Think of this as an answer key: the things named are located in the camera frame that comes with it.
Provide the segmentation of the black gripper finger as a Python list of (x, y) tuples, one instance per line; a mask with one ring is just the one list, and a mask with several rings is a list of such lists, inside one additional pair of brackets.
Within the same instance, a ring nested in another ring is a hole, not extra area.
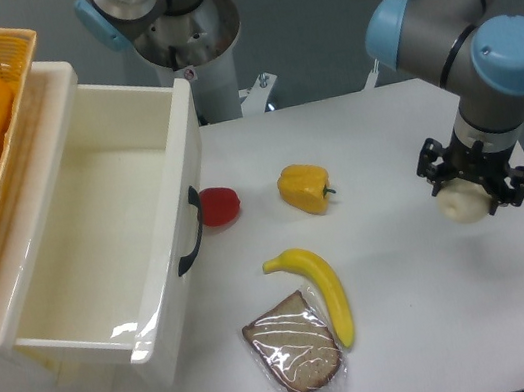
[(515, 145), (490, 153), (480, 148), (484, 190), (491, 197), (490, 216), (498, 208), (519, 207), (524, 202), (524, 165), (510, 165), (514, 149)]
[(450, 148), (435, 139), (427, 138), (418, 156), (416, 174), (432, 186), (431, 195), (436, 197), (444, 184), (457, 177)]

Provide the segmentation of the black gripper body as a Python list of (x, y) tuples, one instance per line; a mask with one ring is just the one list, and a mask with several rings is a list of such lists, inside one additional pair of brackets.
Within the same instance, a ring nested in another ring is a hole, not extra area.
[(445, 163), (450, 180), (462, 179), (477, 183), (500, 179), (505, 175), (502, 155), (491, 152), (493, 134), (470, 126), (455, 126)]

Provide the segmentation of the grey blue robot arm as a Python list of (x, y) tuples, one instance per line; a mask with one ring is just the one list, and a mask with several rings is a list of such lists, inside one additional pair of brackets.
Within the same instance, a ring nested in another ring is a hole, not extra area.
[[(459, 98), (448, 145), (427, 140), (417, 173), (444, 216), (474, 223), (524, 200), (509, 164), (524, 123), (524, 17), (486, 17), (493, 0), (383, 0), (366, 31), (369, 56)], [(169, 85), (188, 81), (198, 118), (246, 116), (267, 91), (237, 86), (240, 16), (232, 0), (76, 0), (75, 14), (115, 51), (133, 48)]]

